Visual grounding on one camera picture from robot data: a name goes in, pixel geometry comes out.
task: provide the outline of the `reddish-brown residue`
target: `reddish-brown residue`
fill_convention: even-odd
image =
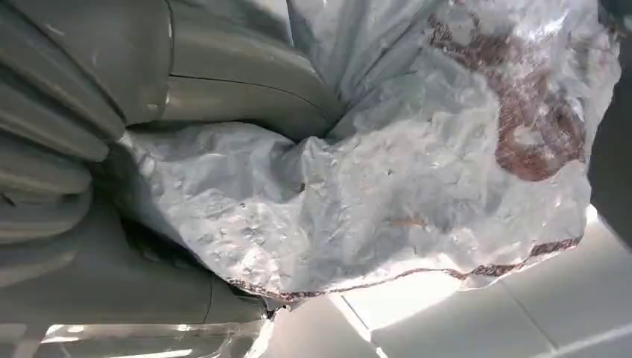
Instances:
[[[507,35],[480,31],[479,19],[471,15],[475,30],[472,41],[461,45],[452,31],[435,15],[430,16],[430,46],[487,79],[498,96],[499,144],[496,162],[526,181],[541,181],[555,175],[571,160],[584,160],[584,123],[561,95],[548,88],[547,66],[531,56],[532,48]],[[509,78],[501,69],[520,65],[529,69],[520,78]],[[523,128],[540,140],[520,143],[516,130]]]

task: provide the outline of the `clear plastic sheet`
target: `clear plastic sheet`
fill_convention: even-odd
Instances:
[[[117,200],[260,295],[425,271],[486,286],[583,235],[620,76],[597,6],[290,0],[295,45],[347,103],[335,129],[297,145],[239,123],[128,132]]]
[[[259,358],[273,323],[50,326],[34,358]]]

